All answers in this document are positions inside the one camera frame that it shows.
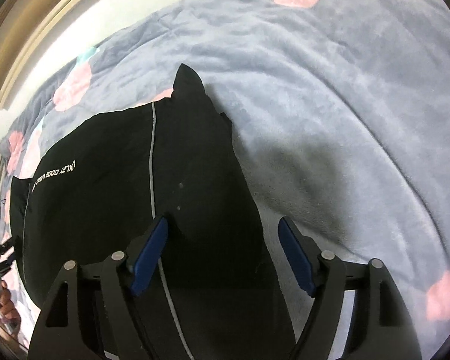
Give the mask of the person's left hand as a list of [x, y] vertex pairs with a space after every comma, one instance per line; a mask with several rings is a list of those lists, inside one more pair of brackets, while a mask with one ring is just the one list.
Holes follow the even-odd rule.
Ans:
[[0, 316], [15, 326], [13, 333], [18, 332], [22, 322], [21, 316], [11, 299], [11, 292], [9, 291], [8, 285], [5, 281], [1, 281], [1, 288]]

